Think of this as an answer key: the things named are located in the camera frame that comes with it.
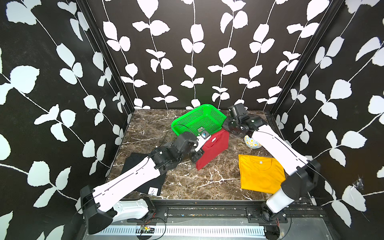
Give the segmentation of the red t-shirt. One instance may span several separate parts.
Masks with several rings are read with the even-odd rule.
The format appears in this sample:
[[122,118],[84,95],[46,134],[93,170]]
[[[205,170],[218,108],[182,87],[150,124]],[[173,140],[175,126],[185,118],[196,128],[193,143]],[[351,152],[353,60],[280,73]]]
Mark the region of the red t-shirt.
[[204,151],[203,156],[196,162],[196,168],[198,171],[204,168],[223,151],[228,149],[229,136],[229,132],[224,129],[214,133],[211,136],[211,138],[202,147],[202,150]]

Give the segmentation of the green plastic basket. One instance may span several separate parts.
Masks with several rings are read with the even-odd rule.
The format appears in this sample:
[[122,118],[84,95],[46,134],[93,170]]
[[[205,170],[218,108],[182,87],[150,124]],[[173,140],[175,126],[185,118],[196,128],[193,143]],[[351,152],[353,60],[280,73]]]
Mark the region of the green plastic basket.
[[174,120],[171,128],[179,136],[191,132],[195,136],[207,131],[210,135],[219,132],[227,116],[210,104],[204,104]]

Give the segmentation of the black t-shirt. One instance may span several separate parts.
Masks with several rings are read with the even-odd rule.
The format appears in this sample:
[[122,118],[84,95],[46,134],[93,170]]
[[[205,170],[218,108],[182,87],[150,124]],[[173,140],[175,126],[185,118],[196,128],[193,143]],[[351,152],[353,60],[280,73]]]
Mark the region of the black t-shirt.
[[[121,175],[139,164],[146,156],[146,154],[131,153],[131,155],[126,158]],[[160,175],[159,177],[144,183],[143,185],[136,188],[135,191],[142,194],[160,196],[166,175],[167,174]]]

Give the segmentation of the yellow t-shirt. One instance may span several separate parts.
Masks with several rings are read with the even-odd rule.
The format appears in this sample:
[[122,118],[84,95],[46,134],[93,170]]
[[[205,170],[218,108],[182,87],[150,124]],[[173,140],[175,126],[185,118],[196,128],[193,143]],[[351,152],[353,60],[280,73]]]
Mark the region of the yellow t-shirt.
[[275,194],[286,180],[282,165],[274,158],[239,155],[241,188]]

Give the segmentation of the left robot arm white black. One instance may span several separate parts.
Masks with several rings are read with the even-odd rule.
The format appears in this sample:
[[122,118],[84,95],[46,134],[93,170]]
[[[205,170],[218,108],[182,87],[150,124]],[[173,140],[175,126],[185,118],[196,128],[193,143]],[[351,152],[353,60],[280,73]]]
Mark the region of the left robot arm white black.
[[151,219],[156,208],[150,199],[125,201],[124,197],[175,169],[184,159],[197,162],[203,156],[203,145],[210,138],[207,131],[199,136],[184,132],[174,142],[155,148],[136,166],[112,181],[95,188],[83,187],[80,190],[80,203],[88,234],[97,234],[118,221]]

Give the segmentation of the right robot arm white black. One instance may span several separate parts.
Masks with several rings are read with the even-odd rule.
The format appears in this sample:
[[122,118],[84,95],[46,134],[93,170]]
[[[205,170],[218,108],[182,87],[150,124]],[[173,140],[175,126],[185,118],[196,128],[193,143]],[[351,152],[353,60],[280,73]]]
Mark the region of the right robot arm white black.
[[276,220],[285,207],[305,197],[316,187],[321,165],[317,161],[309,161],[295,151],[259,116],[227,117],[223,128],[232,134],[244,133],[251,136],[289,175],[279,190],[262,204],[260,215],[264,222],[270,223]]

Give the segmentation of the patterned yellow blue plate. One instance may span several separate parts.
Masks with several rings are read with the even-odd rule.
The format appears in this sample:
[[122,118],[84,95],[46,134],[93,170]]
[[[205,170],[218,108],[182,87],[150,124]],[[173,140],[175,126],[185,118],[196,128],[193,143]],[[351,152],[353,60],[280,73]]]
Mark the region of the patterned yellow blue plate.
[[259,142],[255,141],[253,138],[249,137],[248,135],[245,135],[244,142],[246,146],[250,149],[259,149],[262,147],[262,145]]

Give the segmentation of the small circuit board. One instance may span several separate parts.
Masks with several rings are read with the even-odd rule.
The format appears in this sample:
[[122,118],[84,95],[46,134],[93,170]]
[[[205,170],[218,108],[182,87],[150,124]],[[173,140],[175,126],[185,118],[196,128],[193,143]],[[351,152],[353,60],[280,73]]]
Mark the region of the small circuit board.
[[141,226],[140,227],[140,234],[153,234],[155,232],[154,228],[148,227],[148,226]]

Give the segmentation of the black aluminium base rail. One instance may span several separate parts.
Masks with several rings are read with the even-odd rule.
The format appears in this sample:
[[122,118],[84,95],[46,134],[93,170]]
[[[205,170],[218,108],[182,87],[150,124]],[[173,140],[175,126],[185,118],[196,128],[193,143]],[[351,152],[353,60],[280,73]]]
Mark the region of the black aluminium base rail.
[[326,218],[323,208],[314,206],[304,198],[285,207],[279,213],[267,211],[263,201],[231,201],[231,200],[152,200],[157,210],[165,208],[156,214],[157,217],[173,218],[245,218],[249,223],[259,225],[277,225],[288,223],[294,218]]

